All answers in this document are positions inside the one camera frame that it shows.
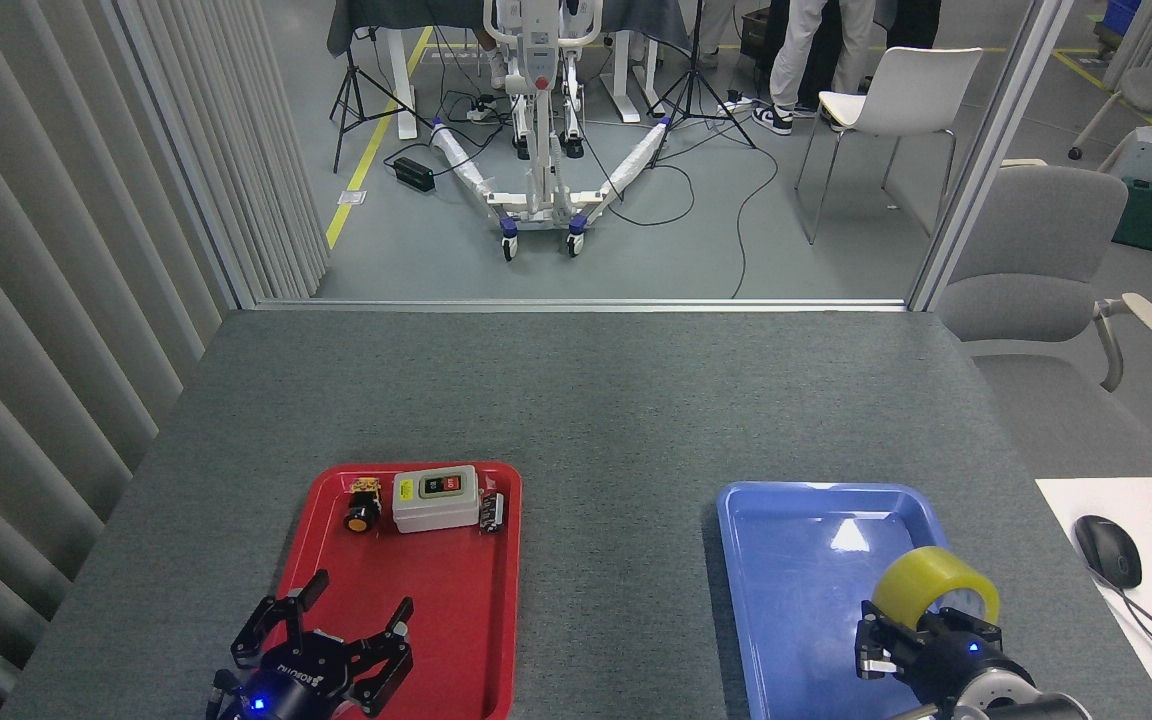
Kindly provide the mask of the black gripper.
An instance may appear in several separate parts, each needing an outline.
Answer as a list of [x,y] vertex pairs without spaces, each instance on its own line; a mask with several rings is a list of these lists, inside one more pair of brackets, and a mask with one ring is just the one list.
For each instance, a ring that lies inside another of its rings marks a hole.
[[[414,598],[403,597],[381,632],[365,639],[303,632],[303,615],[328,585],[328,570],[317,569],[302,588],[262,597],[230,643],[234,664],[252,673],[244,682],[219,674],[220,719],[334,719],[349,706],[365,717],[381,714],[414,667]],[[289,639],[262,655],[280,623]]]
[[924,612],[915,632],[864,600],[856,626],[855,670],[865,680],[900,674],[900,682],[924,705],[952,708],[965,700],[970,684],[992,670],[1005,674],[1014,687],[1033,687],[1032,675],[998,647],[1001,642],[1000,626],[954,606]]

